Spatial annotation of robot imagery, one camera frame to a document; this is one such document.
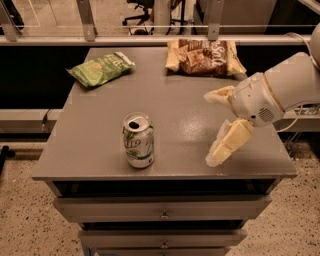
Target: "chip bag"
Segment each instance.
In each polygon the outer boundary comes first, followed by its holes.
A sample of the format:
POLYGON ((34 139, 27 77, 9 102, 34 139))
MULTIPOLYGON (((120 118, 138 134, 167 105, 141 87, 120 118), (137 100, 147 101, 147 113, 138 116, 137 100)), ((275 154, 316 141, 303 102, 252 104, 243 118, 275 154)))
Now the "chip bag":
POLYGON ((133 66, 135 64, 123 53, 115 52, 89 60, 67 71, 85 87, 90 88, 121 76, 133 66))

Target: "soda can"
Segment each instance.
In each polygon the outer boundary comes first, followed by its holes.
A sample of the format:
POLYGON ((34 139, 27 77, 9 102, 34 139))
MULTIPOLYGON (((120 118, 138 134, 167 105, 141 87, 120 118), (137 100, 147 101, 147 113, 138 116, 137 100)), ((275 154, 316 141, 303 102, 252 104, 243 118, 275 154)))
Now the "soda can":
POLYGON ((153 126, 148 115, 134 112, 125 117, 123 141, 130 165, 145 168, 153 163, 153 126))

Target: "terrazzo floor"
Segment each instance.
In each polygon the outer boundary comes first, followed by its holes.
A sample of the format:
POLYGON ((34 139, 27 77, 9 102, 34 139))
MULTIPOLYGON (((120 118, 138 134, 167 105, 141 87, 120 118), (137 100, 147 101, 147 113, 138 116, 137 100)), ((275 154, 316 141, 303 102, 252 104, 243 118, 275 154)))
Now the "terrazzo floor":
MULTIPOLYGON (((247 238, 227 256, 320 255, 319 136, 293 145, 298 176, 283 180, 272 203, 244 229, 247 238)), ((0 255, 80 256, 79 227, 53 208, 53 193, 31 179, 45 143, 9 143, 16 152, 0 179, 0 255)))

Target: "white robotic arm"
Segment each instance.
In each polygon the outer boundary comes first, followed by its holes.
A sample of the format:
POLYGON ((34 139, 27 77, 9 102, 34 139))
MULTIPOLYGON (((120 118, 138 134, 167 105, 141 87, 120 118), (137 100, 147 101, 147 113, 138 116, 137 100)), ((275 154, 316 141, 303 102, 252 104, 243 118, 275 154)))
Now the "white robotic arm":
POLYGON ((206 158, 209 166, 221 164, 244 145, 254 127, 274 123, 297 106, 320 103, 320 24, 311 36, 310 51, 311 57, 297 53, 236 87, 224 87, 204 96, 210 103, 229 107, 238 117, 220 128, 206 158))

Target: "desk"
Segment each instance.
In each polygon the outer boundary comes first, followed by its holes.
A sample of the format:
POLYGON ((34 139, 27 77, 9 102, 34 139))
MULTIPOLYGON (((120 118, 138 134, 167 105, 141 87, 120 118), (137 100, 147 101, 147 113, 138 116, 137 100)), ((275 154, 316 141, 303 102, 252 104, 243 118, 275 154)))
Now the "desk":
POLYGON ((208 167, 220 125, 235 117, 203 95, 236 82, 167 73, 166 47, 92 48, 87 59, 114 51, 136 67, 93 90, 74 84, 33 179, 48 184, 57 210, 100 255, 225 255, 272 189, 296 176, 277 133, 256 129, 223 165, 208 167), (141 170, 127 163, 122 142, 122 121, 134 111, 155 127, 155 161, 141 170))

